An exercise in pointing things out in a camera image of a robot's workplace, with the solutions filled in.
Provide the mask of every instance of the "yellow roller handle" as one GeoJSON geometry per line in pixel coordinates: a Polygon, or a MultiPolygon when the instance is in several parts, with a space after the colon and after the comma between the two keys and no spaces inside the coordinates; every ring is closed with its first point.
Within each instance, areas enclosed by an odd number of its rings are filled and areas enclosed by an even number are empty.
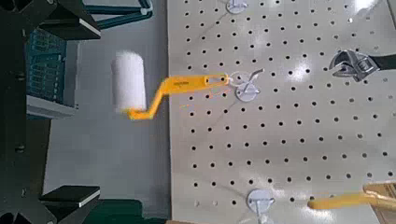
{"type": "Polygon", "coordinates": [[[153,119],[161,103],[161,99],[165,95],[211,89],[225,86],[228,82],[229,79],[226,74],[195,77],[169,77],[161,83],[148,111],[130,108],[125,110],[125,112],[128,114],[129,119],[153,119]]]}
{"type": "Polygon", "coordinates": [[[335,196],[328,199],[318,199],[308,202],[312,209],[336,209],[360,204],[386,208],[396,211],[396,200],[373,193],[354,193],[335,196]]]}

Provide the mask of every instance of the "yellow tool handle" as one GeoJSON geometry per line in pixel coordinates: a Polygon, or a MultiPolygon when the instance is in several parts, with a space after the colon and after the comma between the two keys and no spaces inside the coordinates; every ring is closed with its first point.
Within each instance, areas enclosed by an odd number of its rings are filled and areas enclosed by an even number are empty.
{"type": "Polygon", "coordinates": [[[364,203],[376,205],[376,197],[374,195],[366,194],[364,192],[343,194],[340,196],[335,196],[333,198],[310,201],[308,202],[308,207],[312,209],[335,209],[364,203]]]}
{"type": "Polygon", "coordinates": [[[196,76],[196,77],[169,77],[161,83],[160,88],[155,94],[154,100],[148,111],[127,109],[129,119],[153,119],[157,112],[161,99],[165,94],[184,93],[189,91],[201,91],[214,87],[225,86],[228,84],[226,74],[196,76]]]}

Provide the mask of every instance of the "green crate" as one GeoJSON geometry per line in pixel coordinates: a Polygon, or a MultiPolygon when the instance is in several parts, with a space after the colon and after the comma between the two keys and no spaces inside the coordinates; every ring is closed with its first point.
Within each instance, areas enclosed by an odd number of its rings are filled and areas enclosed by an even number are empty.
{"type": "Polygon", "coordinates": [[[44,30],[34,30],[26,44],[27,94],[62,104],[66,41],[44,30]]]}

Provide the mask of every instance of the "white pegboard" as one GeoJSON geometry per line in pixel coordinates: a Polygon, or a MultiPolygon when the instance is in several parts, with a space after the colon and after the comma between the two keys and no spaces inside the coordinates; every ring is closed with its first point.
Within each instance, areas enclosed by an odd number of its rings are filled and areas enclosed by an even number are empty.
{"type": "Polygon", "coordinates": [[[387,1],[247,2],[231,15],[220,0],[168,1],[171,76],[265,69],[250,103],[231,87],[171,97],[173,219],[257,223],[245,199],[269,189],[275,223],[378,223],[369,206],[306,203],[395,180],[396,73],[328,71],[339,49],[396,52],[387,1]]]}

